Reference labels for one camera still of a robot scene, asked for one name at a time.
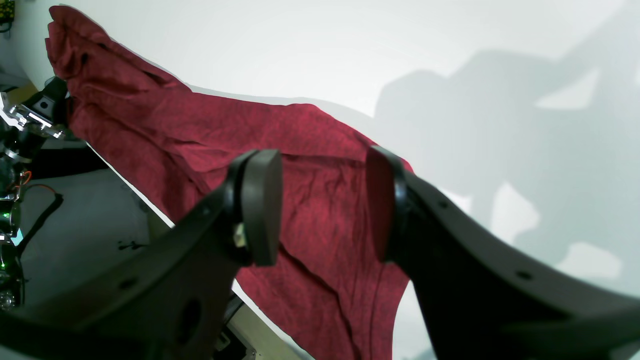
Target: red cloth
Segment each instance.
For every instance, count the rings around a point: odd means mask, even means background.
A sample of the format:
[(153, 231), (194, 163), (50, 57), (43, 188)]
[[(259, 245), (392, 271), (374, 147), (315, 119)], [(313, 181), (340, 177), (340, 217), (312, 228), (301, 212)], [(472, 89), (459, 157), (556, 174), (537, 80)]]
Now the red cloth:
[(281, 150), (278, 264), (242, 269), (237, 280), (316, 359), (389, 359), (408, 280), (375, 259), (364, 183), (373, 143), (313, 105), (195, 94), (77, 10), (50, 12), (47, 51), (74, 96), (71, 129), (174, 222), (236, 156)]

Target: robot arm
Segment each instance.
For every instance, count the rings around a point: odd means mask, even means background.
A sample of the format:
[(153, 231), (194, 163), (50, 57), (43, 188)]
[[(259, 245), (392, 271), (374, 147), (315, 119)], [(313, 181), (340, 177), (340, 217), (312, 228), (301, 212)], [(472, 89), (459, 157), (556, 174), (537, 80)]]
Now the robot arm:
[[(57, 91), (0, 111), (12, 125), (0, 158), (13, 169), (0, 167), (7, 183), (19, 183), (43, 138), (63, 135), (53, 121), (63, 88), (52, 84)], [(640, 348), (640, 300), (502, 243), (385, 149), (372, 147), (366, 165), (376, 253), (412, 279), (440, 360), (622, 360)], [(0, 202), (14, 210), (19, 197), (20, 189)], [(44, 304), (0, 311), (0, 352), (49, 360), (209, 359), (238, 270), (275, 264), (281, 208), (280, 153), (238, 157), (225, 182), (144, 252)], [(17, 257), (5, 245), (2, 263)]]

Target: black plastic part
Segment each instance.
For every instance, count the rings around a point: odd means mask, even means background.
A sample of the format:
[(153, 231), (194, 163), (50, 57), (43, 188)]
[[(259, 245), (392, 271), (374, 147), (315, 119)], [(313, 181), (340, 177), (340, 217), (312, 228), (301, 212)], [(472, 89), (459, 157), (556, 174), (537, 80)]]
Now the black plastic part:
[(64, 100), (67, 92), (67, 82), (58, 77), (53, 77), (41, 92), (36, 93), (22, 104), (52, 125), (61, 124), (66, 126), (67, 120), (56, 117), (54, 114), (58, 112), (56, 109), (58, 106), (66, 106)]
[[(232, 241), (236, 220), (245, 220), (233, 218), (243, 214), (242, 186), (282, 188), (277, 183), (282, 175), (273, 174), (282, 171), (274, 166), (280, 155), (260, 154), (245, 154), (236, 163), (236, 170), (250, 169), (250, 180), (230, 170), (222, 186), (134, 258), (43, 304), (18, 308), (9, 317), (0, 314), (0, 345), (37, 359), (210, 359), (232, 281), (246, 265), (246, 249)], [(239, 197), (235, 184), (241, 184)], [(269, 214), (262, 221), (279, 224), (280, 203), (249, 204), (260, 207), (256, 213)], [(259, 224), (259, 217), (250, 222), (273, 231), (272, 225)], [(277, 241), (278, 234), (270, 234)]]
[(28, 125), (24, 131), (12, 127), (4, 138), (4, 147), (20, 155), (20, 157), (33, 160), (47, 138), (45, 135), (38, 135), (38, 129), (32, 131), (30, 127), (36, 127), (34, 124)]
[[(640, 300), (568, 277), (506, 245), (405, 171), (397, 156), (372, 151), (371, 222), (390, 224), (386, 258), (412, 279), (439, 360), (620, 360), (638, 349)], [(386, 180), (377, 183), (374, 174)], [(388, 202), (389, 189), (380, 187), (390, 179), (407, 189), (398, 198), (406, 204), (400, 222), (398, 211), (373, 208)], [(384, 202), (372, 199), (375, 192)]]
[(244, 233), (255, 264), (275, 265), (282, 212), (280, 151), (264, 150), (251, 158), (244, 169), (241, 198)]

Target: black cable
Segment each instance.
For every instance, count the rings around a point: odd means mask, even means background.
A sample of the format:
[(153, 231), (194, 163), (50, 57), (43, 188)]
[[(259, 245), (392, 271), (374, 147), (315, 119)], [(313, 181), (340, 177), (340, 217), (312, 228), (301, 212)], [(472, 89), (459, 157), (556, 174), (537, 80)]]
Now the black cable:
[[(26, 194), (27, 190), (29, 190), (33, 186), (38, 186), (38, 185), (34, 184), (34, 185), (31, 185), (31, 186), (27, 187), (25, 189), (25, 192), (22, 194), (22, 196), (24, 196)], [(47, 218), (49, 218), (49, 216), (51, 216), (51, 214), (53, 214), (54, 211), (56, 211), (60, 207), (60, 205), (62, 205), (62, 202), (65, 200), (62, 197), (62, 194), (54, 193), (54, 196), (56, 198), (53, 200), (51, 205), (49, 205), (49, 207), (47, 209), (45, 209), (45, 211), (43, 211), (42, 214), (40, 214), (40, 216), (38, 217), (38, 220), (36, 220), (36, 222), (31, 227), (31, 230), (29, 230), (28, 234), (23, 237), (22, 241), (20, 241), (20, 243), (16, 247), (17, 250), (18, 250), (18, 258), (22, 256), (22, 253), (24, 252), (24, 249), (26, 249), (27, 245), (29, 245), (29, 241), (31, 241), (31, 239), (33, 239), (34, 235), (44, 225), (44, 222), (47, 221)]]

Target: screw hole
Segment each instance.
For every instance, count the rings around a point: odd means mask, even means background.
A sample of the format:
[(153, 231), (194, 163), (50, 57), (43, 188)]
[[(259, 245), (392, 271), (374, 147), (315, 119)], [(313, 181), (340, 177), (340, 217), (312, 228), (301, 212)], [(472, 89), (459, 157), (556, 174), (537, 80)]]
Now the screw hole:
[(131, 289), (137, 282), (138, 282), (138, 280), (135, 277), (132, 277), (130, 279), (122, 281), (118, 285), (118, 288), (120, 290), (128, 290), (128, 289)]
[(202, 317), (202, 305), (196, 299), (191, 299), (182, 310), (178, 320), (178, 328), (175, 341), (178, 344), (186, 344), (195, 335), (200, 318)]
[(523, 280), (533, 280), (533, 275), (526, 271), (516, 271), (516, 275)]

